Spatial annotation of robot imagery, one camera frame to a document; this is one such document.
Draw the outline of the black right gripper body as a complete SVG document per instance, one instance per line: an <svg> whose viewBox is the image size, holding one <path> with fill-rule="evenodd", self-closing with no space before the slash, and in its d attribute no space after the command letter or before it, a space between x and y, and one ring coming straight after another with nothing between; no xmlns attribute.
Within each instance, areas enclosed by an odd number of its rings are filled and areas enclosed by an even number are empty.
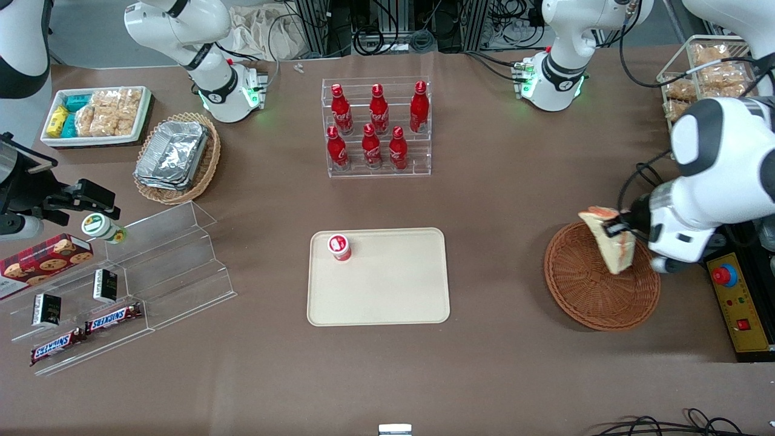
<svg viewBox="0 0 775 436"><path fill-rule="evenodd" d="M25 226L33 218L60 223L60 213L46 207L47 198L60 193L55 166L58 160L2 135L2 226Z"/></svg>

